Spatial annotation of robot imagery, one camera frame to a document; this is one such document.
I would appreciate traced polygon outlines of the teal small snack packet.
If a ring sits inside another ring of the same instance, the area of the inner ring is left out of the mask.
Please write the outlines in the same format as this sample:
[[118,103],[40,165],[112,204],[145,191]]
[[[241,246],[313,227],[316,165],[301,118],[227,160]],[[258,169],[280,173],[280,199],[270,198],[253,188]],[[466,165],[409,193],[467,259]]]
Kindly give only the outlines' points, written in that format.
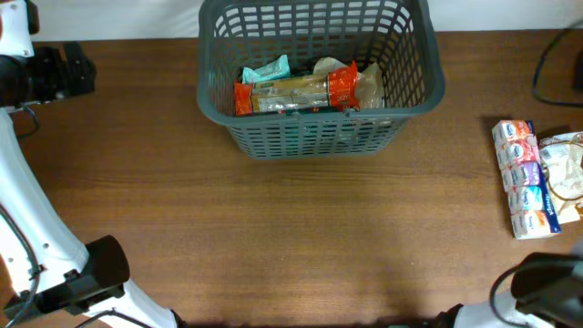
[[288,56],[282,55],[275,61],[260,68],[252,69],[249,67],[244,67],[242,71],[242,83],[253,84],[264,81],[289,78],[290,76],[291,69],[288,62]]

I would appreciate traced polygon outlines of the orange cracker package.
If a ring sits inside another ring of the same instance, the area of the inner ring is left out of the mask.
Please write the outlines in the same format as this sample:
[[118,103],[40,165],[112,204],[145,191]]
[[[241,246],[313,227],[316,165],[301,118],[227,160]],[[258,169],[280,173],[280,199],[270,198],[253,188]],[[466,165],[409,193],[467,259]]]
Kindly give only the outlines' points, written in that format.
[[287,112],[310,108],[358,108],[355,95],[358,70],[353,61],[330,73],[287,79],[235,83],[233,88],[237,117]]

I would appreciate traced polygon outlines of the beige paper pouch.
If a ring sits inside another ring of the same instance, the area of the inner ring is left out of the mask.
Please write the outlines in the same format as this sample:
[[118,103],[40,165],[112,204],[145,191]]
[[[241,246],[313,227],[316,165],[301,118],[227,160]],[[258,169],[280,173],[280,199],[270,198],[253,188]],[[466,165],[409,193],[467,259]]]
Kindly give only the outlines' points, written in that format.
[[[313,74],[331,73],[344,67],[347,65],[335,58],[323,57],[315,64]],[[384,105],[382,71],[377,63],[372,63],[357,74],[355,96],[359,102],[359,109],[381,108]]]

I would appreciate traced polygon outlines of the white brown snack bag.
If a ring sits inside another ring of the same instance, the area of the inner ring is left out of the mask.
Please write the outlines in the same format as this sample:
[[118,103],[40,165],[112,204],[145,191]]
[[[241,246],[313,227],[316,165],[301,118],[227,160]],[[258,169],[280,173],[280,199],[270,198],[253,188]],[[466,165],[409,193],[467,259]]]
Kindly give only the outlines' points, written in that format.
[[582,133],[543,138],[540,157],[560,224],[582,219]]

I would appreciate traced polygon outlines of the green snack bag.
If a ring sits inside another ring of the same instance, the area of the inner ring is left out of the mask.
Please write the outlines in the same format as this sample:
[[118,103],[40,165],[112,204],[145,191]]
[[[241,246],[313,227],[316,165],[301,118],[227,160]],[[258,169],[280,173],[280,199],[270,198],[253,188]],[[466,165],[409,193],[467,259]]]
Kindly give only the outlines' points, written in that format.
[[366,144],[360,131],[361,124],[354,119],[324,120],[287,125],[283,136],[285,150],[294,155],[325,155],[359,151]]

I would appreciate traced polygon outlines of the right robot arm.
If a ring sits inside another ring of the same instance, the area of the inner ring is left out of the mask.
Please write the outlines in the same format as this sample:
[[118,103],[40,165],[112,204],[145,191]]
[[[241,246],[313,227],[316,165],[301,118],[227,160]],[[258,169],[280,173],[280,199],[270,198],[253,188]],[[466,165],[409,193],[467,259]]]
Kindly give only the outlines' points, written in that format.
[[486,301],[458,304],[440,313],[431,325],[582,328],[582,243],[570,254],[529,254],[495,280]]

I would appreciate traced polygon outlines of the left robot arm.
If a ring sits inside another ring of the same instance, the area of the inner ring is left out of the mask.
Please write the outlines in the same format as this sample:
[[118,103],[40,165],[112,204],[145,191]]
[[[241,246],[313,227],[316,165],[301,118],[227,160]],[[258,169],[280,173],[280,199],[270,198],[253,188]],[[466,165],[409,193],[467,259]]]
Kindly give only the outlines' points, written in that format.
[[118,240],[80,241],[61,220],[22,153],[12,113],[94,92],[96,68],[77,42],[38,47],[29,58],[1,57],[1,258],[14,294],[8,326],[51,313],[83,315],[84,326],[183,327],[131,279]]

